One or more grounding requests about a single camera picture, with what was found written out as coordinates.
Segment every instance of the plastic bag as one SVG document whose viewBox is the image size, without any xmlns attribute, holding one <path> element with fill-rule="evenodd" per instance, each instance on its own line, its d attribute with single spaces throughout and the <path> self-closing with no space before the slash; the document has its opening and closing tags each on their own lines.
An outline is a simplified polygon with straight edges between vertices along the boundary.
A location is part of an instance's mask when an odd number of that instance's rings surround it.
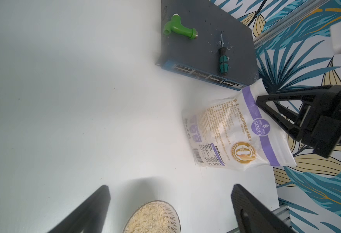
<svg viewBox="0 0 341 233">
<path fill-rule="evenodd" d="M 286 133 L 256 105 L 262 95 L 267 92 L 259 79 L 234 97 L 212 101 L 200 111 L 182 112 L 198 165 L 241 171 L 266 164 L 296 166 Z"/>
</svg>

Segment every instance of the purple stripe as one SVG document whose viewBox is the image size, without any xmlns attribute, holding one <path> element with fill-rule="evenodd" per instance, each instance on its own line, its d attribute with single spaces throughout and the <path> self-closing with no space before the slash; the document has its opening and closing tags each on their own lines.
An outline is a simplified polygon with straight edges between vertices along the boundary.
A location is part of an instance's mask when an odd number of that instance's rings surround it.
<svg viewBox="0 0 341 233">
<path fill-rule="evenodd" d="M 196 119 L 196 122 L 195 122 L 196 133 L 198 134 L 199 142 L 201 142 L 201 136 L 200 136 L 199 129 L 198 129 L 197 117 L 196 117 L 196 115 L 193 115 L 192 117 L 195 117 L 195 119 Z"/>
<path fill-rule="evenodd" d="M 263 151 L 266 155 L 266 158 L 270 162 L 270 166 L 280 167 L 277 157 L 275 156 L 275 153 L 273 151 L 273 148 L 271 147 L 269 137 L 267 135 L 260 137 L 260 141 L 261 141 L 261 146 L 263 148 Z"/>
<path fill-rule="evenodd" d="M 245 88 L 243 88 L 242 93 L 243 93 L 243 97 L 245 100 L 245 104 L 247 105 L 248 110 L 250 111 L 252 118 L 253 119 L 261 118 L 260 111 L 258 110 L 258 107 L 256 105 L 256 101 L 252 96 L 250 87 L 246 86 Z"/>
<path fill-rule="evenodd" d="M 222 160 L 221 160 L 221 158 L 220 158 L 220 155 L 219 155 L 218 152 L 216 151 L 215 145 L 214 145 L 213 143 L 211 143 L 211 144 L 212 144 L 213 150 L 215 151 L 215 154 L 216 154 L 216 157 L 217 157 L 218 161 L 220 161 L 221 165 L 225 166 L 225 164 L 222 162 Z"/>
<path fill-rule="evenodd" d="M 252 96 L 250 87 L 246 86 L 245 88 L 243 88 L 242 93 L 243 93 L 245 104 L 247 105 L 248 110 L 251 113 L 252 119 L 254 120 L 257 118 L 261 118 L 260 111 L 256 105 L 255 99 Z M 262 149 L 265 153 L 267 160 L 269 160 L 270 162 L 270 166 L 280 166 L 277 160 L 277 157 L 275 156 L 275 153 L 273 151 L 273 148 L 271 146 L 269 137 L 267 135 L 259 136 L 259 137 L 260 137 Z"/>
</svg>

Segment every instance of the screwdriver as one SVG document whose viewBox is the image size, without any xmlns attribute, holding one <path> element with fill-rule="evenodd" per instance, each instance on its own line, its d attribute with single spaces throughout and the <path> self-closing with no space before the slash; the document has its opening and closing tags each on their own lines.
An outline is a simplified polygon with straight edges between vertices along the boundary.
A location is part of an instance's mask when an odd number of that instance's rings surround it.
<svg viewBox="0 0 341 233">
<path fill-rule="evenodd" d="M 229 71 L 228 57 L 226 57 L 227 48 L 224 47 L 222 42 L 222 31 L 221 31 L 221 48 L 218 49 L 219 54 L 219 70 L 222 76 L 227 76 Z"/>
</svg>

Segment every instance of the barcode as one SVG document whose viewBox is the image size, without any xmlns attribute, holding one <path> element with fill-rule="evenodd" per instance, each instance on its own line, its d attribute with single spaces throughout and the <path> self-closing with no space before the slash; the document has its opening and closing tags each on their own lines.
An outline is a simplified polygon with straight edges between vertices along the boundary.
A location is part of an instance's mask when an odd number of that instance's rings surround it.
<svg viewBox="0 0 341 233">
<path fill-rule="evenodd" d="M 203 163 L 203 160 L 202 160 L 201 157 L 200 157 L 200 154 L 199 154 L 198 149 L 193 148 L 192 150 L 194 151 L 194 155 L 195 155 L 196 160 L 197 160 L 198 162 L 200 162 L 200 163 Z"/>
</svg>

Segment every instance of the leaf pattern wallpaper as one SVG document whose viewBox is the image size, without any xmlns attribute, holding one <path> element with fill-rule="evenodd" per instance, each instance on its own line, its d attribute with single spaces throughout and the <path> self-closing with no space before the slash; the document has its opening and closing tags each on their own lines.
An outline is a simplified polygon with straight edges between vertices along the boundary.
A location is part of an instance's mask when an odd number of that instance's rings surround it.
<svg viewBox="0 0 341 233">
<path fill-rule="evenodd" d="M 239 19 L 246 25 L 252 22 L 250 27 L 256 36 L 279 21 L 287 8 L 294 9 L 301 3 L 291 2 L 272 14 L 263 11 L 265 7 L 256 12 L 248 10 Z M 341 85 L 341 54 L 333 53 L 329 30 L 340 21 L 341 0 L 330 0 L 257 48 L 258 71 L 268 92 Z M 299 112 L 302 103 L 281 104 Z M 290 207 L 294 230 L 341 233 L 341 145 L 326 159 L 289 136 L 287 141 L 297 166 L 273 170 L 278 197 Z"/>
<path fill-rule="evenodd" d="M 306 0 L 210 0 L 251 28 L 257 37 Z"/>
</svg>

